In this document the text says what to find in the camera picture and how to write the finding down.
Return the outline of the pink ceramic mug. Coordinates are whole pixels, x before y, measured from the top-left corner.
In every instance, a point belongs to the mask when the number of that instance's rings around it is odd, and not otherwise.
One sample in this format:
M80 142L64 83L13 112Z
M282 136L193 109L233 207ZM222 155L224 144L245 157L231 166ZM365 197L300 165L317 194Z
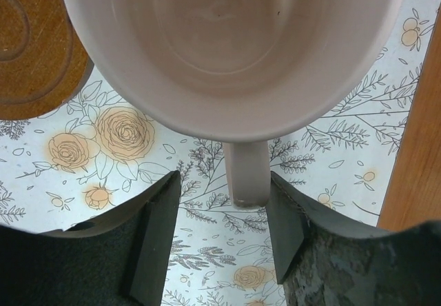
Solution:
M268 141L334 108L369 71L402 0L64 0L126 101L223 144L236 207L270 195Z

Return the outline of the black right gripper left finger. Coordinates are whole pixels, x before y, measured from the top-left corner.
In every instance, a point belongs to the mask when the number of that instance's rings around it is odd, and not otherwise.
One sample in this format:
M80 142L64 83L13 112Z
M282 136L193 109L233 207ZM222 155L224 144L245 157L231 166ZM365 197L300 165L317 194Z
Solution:
M2 305L160 305L181 195L170 172L66 231L1 227Z

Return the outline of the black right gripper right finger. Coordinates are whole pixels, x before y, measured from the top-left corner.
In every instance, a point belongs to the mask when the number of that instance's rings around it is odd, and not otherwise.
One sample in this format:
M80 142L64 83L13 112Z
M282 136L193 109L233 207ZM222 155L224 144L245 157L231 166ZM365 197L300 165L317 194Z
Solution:
M440 222L391 232L353 220L277 174L266 207L288 305L439 305Z

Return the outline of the floral patterned tablecloth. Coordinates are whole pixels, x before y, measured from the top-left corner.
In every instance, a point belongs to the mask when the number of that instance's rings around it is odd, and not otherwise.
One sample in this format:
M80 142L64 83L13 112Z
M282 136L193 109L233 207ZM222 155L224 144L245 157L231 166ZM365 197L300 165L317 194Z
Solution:
M377 227L405 0L1 0L2 305L439 305Z

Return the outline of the orange wooden divided organizer box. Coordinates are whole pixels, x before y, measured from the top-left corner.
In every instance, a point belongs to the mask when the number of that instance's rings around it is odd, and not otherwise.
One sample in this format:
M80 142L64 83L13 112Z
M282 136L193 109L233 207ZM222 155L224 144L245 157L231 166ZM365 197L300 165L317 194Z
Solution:
M440 219L440 16L431 35L377 227Z

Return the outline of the brown wooden coaster right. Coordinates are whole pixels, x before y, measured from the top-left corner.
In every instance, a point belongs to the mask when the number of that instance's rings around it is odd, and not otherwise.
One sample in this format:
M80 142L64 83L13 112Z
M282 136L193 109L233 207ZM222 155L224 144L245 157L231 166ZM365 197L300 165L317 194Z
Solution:
M93 67L63 0L1 0L1 119L57 109Z

